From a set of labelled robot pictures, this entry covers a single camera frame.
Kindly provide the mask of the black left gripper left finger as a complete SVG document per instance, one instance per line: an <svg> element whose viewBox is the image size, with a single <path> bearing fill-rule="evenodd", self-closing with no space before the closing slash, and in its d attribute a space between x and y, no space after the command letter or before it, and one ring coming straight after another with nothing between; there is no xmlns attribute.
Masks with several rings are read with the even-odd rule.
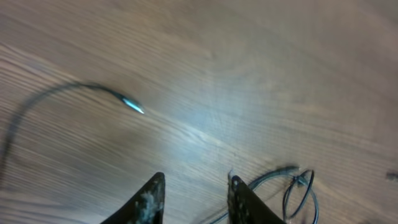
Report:
<svg viewBox="0 0 398 224"><path fill-rule="evenodd" d="M165 175L156 172L119 210L101 224L162 224Z"/></svg>

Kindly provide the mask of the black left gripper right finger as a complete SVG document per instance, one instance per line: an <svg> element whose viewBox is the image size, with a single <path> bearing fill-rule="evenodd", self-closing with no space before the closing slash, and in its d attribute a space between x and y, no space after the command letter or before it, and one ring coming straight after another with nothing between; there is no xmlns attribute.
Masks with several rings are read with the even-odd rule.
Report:
<svg viewBox="0 0 398 224"><path fill-rule="evenodd" d="M284 224L249 187L237 176L228 177L229 224Z"/></svg>

